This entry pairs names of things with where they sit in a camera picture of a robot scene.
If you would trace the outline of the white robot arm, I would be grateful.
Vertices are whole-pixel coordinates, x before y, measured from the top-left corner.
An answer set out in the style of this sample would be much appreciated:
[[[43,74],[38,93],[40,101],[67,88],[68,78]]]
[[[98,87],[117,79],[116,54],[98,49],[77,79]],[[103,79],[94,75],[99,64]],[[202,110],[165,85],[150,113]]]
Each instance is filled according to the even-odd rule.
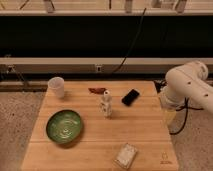
[[[171,124],[176,116],[175,110],[186,98],[213,114],[213,87],[205,82],[207,77],[208,68],[200,61],[188,62],[166,73],[166,86],[161,89],[159,99],[167,125]]]

